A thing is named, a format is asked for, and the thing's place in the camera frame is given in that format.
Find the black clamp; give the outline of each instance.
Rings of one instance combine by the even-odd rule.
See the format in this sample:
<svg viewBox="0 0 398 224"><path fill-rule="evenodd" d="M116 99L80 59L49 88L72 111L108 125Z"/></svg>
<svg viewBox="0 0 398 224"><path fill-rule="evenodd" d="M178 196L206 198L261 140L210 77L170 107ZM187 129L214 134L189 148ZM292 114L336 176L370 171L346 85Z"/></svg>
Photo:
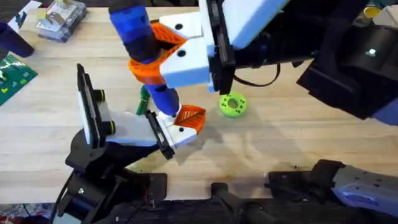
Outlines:
<svg viewBox="0 0 398 224"><path fill-rule="evenodd" d="M175 154L174 150L170 147L169 142L167 141L166 136L156 119L156 113L148 110L145 113L145 117L148 119L150 127L155 134L157 144L163 156L168 160L172 159Z"/></svg>

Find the green gear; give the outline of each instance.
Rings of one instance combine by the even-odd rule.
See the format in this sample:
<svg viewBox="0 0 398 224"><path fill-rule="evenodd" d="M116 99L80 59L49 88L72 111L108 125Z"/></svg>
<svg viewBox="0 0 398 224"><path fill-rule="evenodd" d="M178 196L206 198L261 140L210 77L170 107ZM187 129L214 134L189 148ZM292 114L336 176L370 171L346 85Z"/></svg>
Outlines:
<svg viewBox="0 0 398 224"><path fill-rule="evenodd" d="M229 101L234 101L236 104L235 108L229 106ZM220 107L220 111L229 118L238 118L244 114L246 111L247 102L245 97L232 91L228 95L223 95L220 97L220 101L218 102L218 106Z"/></svg>

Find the light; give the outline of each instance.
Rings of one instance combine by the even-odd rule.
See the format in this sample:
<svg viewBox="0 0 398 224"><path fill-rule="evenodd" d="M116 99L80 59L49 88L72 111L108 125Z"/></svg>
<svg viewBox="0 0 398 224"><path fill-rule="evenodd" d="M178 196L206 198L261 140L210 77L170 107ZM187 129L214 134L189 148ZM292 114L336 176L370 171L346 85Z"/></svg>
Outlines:
<svg viewBox="0 0 398 224"><path fill-rule="evenodd" d="M376 56L376 49L369 49L366 53L367 56L375 57Z"/></svg>

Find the black cable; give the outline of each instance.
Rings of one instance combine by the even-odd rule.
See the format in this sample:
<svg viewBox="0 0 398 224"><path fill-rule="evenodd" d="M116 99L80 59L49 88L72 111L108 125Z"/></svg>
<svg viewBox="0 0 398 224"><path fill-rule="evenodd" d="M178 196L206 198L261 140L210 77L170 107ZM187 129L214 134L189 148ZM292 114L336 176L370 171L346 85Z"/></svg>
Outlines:
<svg viewBox="0 0 398 224"><path fill-rule="evenodd" d="M31 214L27 211L27 209L26 209L26 205L25 204L22 204L22 206L24 207L24 210L25 210L25 212L26 212L26 214L28 215L28 216L31 216Z"/></svg>
<svg viewBox="0 0 398 224"><path fill-rule="evenodd" d="M69 183L70 179L72 178L72 176L74 174L75 174L75 170L73 170L72 173L69 175L67 181L65 182L65 184L63 185L63 187L61 189L60 194L58 194L57 200L55 201L54 206L52 208L48 224L52 224L54 222L55 213L57 212L58 204L60 203L61 198L62 198L63 194L65 193L67 187L68 187L68 183Z"/></svg>
<svg viewBox="0 0 398 224"><path fill-rule="evenodd" d="M243 80L243 79L237 77L236 75L234 75L234 80L237 81L237 82L239 82L239 83L242 83L243 85L247 85L247 86L265 87L265 86L269 86L269 85L273 84L273 83L278 79L279 75L280 75L280 63L278 63L278 64L276 65L276 75L275 75L275 78L274 78L271 82L269 82L269 83L266 83L266 84L256 84L256 83L252 83L252 82Z"/></svg>
<svg viewBox="0 0 398 224"><path fill-rule="evenodd" d="M136 207L136 209L133 211L133 213L130 215L127 221L124 222L124 224L127 224L133 218L133 216L141 209L142 206L144 206L144 202L140 204L138 207Z"/></svg>

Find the orange 3d-printed part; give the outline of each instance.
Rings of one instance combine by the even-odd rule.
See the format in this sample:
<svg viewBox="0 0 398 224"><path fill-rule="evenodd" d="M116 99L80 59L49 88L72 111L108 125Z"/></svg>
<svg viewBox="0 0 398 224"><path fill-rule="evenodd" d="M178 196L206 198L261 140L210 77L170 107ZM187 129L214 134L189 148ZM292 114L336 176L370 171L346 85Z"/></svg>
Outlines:
<svg viewBox="0 0 398 224"><path fill-rule="evenodd" d="M165 81L160 74L160 64L162 64L170 55L172 55L182 44L184 38L174 34L167 27L155 22L151 24L155 38L159 41L174 44L170 50L164 52L158 59L149 64L139 63L133 59L129 61L130 71L136 76L137 80L147 85L163 85Z"/></svg>
<svg viewBox="0 0 398 224"><path fill-rule="evenodd" d="M193 128L197 134L201 131L206 120L206 110L198 106L182 105L174 124L186 128Z"/></svg>

